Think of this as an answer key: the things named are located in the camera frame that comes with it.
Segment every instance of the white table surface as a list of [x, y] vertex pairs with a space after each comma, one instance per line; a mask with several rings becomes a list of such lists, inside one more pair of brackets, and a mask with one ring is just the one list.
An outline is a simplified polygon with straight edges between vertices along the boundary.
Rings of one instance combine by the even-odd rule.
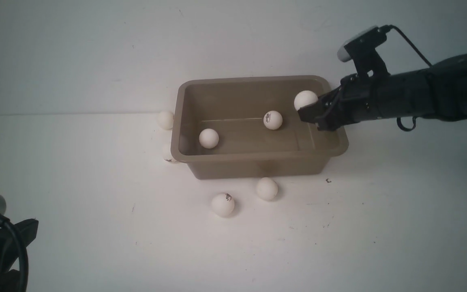
[[153, 114], [0, 116], [7, 216], [39, 220], [29, 291], [467, 291], [467, 121], [346, 129], [265, 202], [163, 161]]

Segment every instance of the black bracket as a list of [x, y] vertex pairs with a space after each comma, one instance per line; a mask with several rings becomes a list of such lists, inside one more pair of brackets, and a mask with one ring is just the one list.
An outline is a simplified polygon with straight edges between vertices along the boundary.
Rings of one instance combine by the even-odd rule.
[[386, 29], [375, 27], [349, 41], [343, 47], [354, 61], [358, 77], [362, 80], [390, 75], [387, 71], [387, 65], [376, 52], [376, 48], [387, 40], [386, 33]]

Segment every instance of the plastic bin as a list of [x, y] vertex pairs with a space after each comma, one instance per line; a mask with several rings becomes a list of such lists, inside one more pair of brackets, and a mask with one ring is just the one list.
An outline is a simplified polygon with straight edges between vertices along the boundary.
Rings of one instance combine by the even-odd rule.
[[[318, 174], [331, 157], [349, 146], [345, 129], [318, 131], [301, 122], [293, 101], [302, 90], [323, 94], [328, 82], [318, 76], [195, 80], [178, 92], [172, 156], [187, 163], [198, 179]], [[282, 114], [282, 126], [263, 124], [268, 111]], [[212, 128], [219, 144], [206, 149], [199, 133]]]

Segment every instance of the white wall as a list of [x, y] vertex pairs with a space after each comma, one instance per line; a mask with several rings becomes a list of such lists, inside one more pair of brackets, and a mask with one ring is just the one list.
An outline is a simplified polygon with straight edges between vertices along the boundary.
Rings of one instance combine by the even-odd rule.
[[[0, 0], [0, 114], [157, 111], [198, 78], [336, 85], [354, 72], [337, 49], [374, 24], [399, 26], [433, 62], [467, 52], [467, 1]], [[389, 35], [392, 73], [423, 66]]]

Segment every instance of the black cable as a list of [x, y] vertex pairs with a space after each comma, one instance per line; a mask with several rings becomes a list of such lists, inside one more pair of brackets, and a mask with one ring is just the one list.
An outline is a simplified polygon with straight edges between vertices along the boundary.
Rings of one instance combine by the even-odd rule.
[[8, 230], [17, 245], [17, 255], [19, 258], [19, 285], [17, 291], [25, 292], [28, 285], [28, 253], [26, 252], [26, 246], [21, 234], [10, 221], [3, 223], [2, 227]]
[[432, 67], [432, 63], [430, 63], [428, 61], [428, 59], [426, 59], [423, 54], [421, 54], [421, 52], [417, 49], [417, 47], [410, 41], [410, 39], [408, 39], [408, 37], [397, 27], [397, 26], [388, 26], [389, 28], [392, 28], [394, 29], [395, 31], [397, 31], [397, 33], [399, 33], [401, 35], [401, 37], [403, 37], [405, 39], [405, 41], [410, 45], [410, 47], [413, 48], [413, 50], [415, 50], [415, 52], [417, 53], [417, 55], [423, 59], [423, 61], [428, 65], [428, 67]]
[[28, 253], [23, 238], [10, 220], [0, 213], [0, 227], [8, 230], [17, 246], [19, 258], [19, 284], [17, 292], [25, 292], [28, 285]]

